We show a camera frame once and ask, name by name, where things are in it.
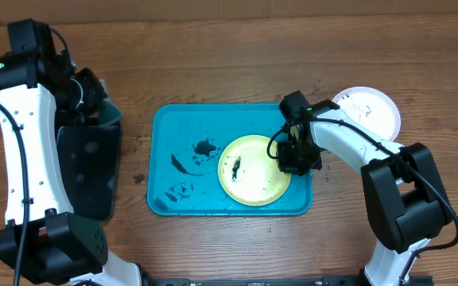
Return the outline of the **yellow-green speckled plate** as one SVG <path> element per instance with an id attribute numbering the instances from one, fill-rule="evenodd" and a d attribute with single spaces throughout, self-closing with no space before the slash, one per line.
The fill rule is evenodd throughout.
<path id="1" fill-rule="evenodd" d="M 223 190 L 235 201 L 260 207 L 279 199 L 289 187 L 291 175 L 282 172 L 268 156 L 278 143 L 262 135 L 235 139 L 222 152 L 218 177 Z"/>

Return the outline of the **pink speckled plate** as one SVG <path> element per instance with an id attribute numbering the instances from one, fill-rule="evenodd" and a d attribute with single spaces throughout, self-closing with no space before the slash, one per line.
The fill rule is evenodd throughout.
<path id="1" fill-rule="evenodd" d="M 401 129 L 401 115 L 395 103 L 372 87 L 349 87 L 333 99 L 349 118 L 372 133 L 394 141 Z"/>

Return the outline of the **green scrub sponge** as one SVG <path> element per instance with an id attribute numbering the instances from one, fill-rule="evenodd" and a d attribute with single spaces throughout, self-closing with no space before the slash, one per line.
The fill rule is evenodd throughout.
<path id="1" fill-rule="evenodd" d="M 114 125 L 122 118 L 122 111 L 109 98 L 105 98 L 98 110 L 98 123 L 101 126 Z"/>

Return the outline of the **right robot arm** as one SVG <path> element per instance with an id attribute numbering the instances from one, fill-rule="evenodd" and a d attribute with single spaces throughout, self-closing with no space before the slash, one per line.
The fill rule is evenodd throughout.
<path id="1" fill-rule="evenodd" d="M 272 156 L 279 169 L 303 176 L 322 168 L 321 152 L 336 154 L 361 175 L 367 219 L 377 238 L 358 275 L 324 276 L 323 284 L 433 284 L 432 277 L 410 271 L 422 253 L 458 242 L 458 218 L 429 149 L 383 139 L 330 100 L 312 105 L 302 95 L 288 95 L 279 110 L 288 137 Z"/>

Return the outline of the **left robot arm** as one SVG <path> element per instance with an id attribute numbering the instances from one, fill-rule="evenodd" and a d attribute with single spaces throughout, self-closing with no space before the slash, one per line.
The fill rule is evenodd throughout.
<path id="1" fill-rule="evenodd" d="M 111 252 L 121 115 L 91 70 L 62 52 L 0 57 L 0 126 L 8 199 L 0 260 L 17 279 L 54 285 L 143 285 Z"/>

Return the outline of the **teal plastic tray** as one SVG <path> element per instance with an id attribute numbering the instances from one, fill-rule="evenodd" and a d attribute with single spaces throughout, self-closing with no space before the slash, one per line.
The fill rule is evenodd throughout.
<path id="1" fill-rule="evenodd" d="M 295 216 L 312 205 L 312 176 L 293 176 L 277 201 L 232 199 L 219 182 L 223 150 L 246 135 L 271 137 L 284 124 L 276 103 L 170 104 L 153 119 L 147 202 L 164 216 Z"/>

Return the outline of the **black water basin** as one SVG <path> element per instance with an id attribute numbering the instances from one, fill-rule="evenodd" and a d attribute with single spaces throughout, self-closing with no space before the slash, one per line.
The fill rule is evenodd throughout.
<path id="1" fill-rule="evenodd" d="M 122 127 L 63 126 L 56 136 L 64 189 L 76 215 L 112 218 L 121 155 Z"/>

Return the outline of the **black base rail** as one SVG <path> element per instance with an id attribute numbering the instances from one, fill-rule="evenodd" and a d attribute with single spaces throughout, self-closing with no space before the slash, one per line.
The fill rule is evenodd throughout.
<path id="1" fill-rule="evenodd" d="M 307 280 L 189 280 L 161 279 L 149 282 L 157 286 L 353 286 L 364 285 L 358 276 L 324 276 Z"/>

